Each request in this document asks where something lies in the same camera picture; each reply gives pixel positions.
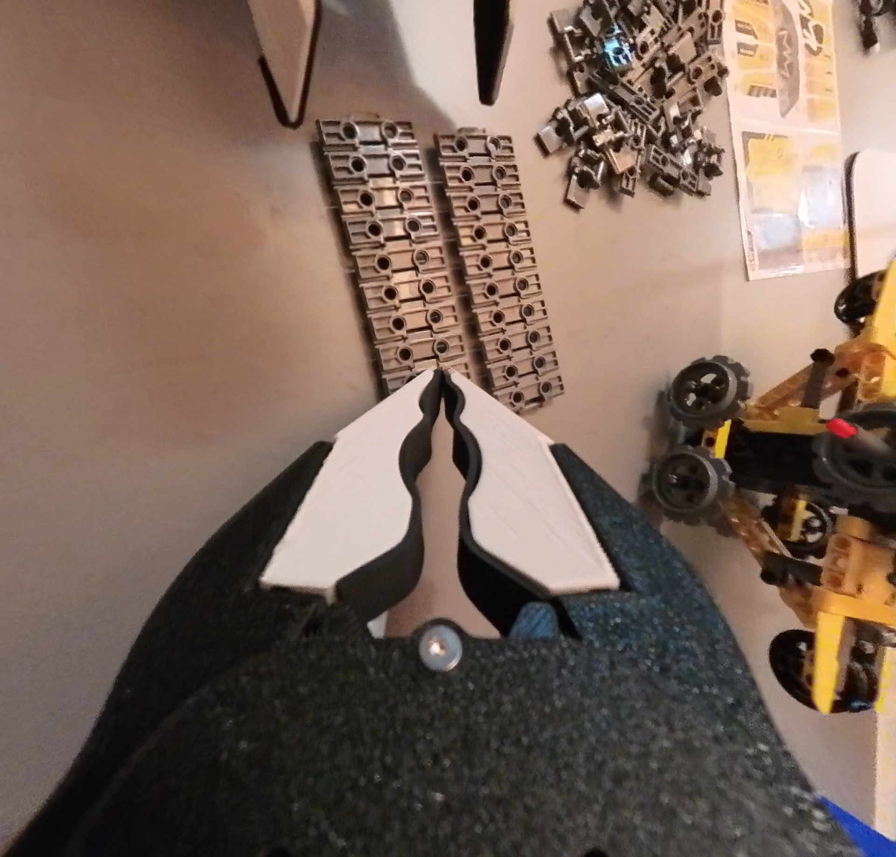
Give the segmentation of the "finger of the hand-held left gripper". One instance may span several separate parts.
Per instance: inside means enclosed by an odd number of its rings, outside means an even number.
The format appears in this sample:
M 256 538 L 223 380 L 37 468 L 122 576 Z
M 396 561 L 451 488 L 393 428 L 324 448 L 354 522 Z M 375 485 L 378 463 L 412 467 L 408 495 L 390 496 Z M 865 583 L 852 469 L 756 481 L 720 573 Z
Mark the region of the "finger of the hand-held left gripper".
M 476 86 L 479 102 L 497 102 L 512 33 L 512 0 L 474 0 Z
M 260 65 L 275 116 L 303 123 L 321 20 L 321 0 L 248 0 Z

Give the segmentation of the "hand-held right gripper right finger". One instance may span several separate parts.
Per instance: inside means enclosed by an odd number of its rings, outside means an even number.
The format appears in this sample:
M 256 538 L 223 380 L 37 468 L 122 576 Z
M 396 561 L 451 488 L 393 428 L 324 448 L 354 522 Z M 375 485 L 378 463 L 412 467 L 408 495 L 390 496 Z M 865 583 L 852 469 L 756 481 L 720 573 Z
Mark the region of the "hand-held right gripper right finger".
M 621 580 L 554 457 L 554 441 L 459 372 L 444 379 L 462 542 L 534 594 L 612 592 Z

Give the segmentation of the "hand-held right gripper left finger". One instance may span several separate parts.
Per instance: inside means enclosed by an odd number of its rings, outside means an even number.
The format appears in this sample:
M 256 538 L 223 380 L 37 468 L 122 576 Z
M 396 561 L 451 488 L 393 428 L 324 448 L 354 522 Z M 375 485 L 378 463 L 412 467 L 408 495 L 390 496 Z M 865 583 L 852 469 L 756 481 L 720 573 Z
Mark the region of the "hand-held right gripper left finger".
M 264 568 L 268 587 L 327 602 L 399 602 L 423 563 L 417 481 L 442 373 L 427 370 L 341 429 Z

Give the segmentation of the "pile of grey track links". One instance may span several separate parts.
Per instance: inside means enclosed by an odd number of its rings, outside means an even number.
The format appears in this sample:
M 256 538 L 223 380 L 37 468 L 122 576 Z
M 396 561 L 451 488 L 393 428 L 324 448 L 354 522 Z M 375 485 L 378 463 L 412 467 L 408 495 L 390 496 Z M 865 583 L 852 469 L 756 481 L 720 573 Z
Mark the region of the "pile of grey track links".
M 711 195 L 724 148 L 701 122 L 729 75 L 726 0 L 581 0 L 548 19 L 572 95 L 536 135 L 546 156 L 568 149 L 567 206 L 608 186 L 633 197 Z

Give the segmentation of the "short grey track strip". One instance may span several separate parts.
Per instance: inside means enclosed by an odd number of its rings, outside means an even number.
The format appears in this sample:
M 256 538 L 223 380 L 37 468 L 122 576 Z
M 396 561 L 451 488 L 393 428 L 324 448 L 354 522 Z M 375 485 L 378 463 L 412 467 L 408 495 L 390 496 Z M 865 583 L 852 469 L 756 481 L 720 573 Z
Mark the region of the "short grey track strip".
M 351 115 L 318 119 L 316 130 L 382 392 L 427 370 L 468 373 L 460 297 L 412 124 Z

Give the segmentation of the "assembled grey track strip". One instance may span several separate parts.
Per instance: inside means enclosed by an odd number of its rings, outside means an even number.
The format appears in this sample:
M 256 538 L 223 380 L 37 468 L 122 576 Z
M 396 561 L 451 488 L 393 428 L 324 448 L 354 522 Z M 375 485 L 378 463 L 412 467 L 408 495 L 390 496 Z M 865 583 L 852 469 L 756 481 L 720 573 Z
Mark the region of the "assembled grey track strip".
M 565 391 L 512 138 L 434 135 L 487 388 L 522 415 Z

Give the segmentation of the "yellow black brick vehicle model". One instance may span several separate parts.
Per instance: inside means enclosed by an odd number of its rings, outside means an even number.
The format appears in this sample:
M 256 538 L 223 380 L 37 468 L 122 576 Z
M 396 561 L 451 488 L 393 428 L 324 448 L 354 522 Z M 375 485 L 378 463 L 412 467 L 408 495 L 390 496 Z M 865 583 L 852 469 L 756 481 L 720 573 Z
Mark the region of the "yellow black brick vehicle model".
M 674 437 L 648 490 L 668 520 L 741 542 L 800 627 L 778 633 L 778 685 L 825 715 L 882 711 L 894 672 L 895 264 L 834 304 L 851 337 L 758 397 L 725 355 L 662 392 Z

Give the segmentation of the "yellow grey sticker sheet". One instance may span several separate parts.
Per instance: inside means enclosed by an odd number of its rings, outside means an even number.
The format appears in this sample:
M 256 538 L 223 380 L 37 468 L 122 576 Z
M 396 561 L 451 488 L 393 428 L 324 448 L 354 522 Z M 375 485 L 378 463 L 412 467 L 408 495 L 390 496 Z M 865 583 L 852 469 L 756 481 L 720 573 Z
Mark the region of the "yellow grey sticker sheet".
M 725 16 L 746 278 L 844 269 L 833 0 L 727 0 Z

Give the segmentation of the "white lamp base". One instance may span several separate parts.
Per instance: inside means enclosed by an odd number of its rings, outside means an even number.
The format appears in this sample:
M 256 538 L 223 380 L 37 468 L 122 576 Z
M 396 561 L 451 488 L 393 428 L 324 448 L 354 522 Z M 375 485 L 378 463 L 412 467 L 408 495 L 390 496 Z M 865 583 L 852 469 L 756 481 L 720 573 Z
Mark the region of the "white lamp base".
M 885 269 L 895 257 L 895 154 L 866 148 L 846 162 L 850 279 Z

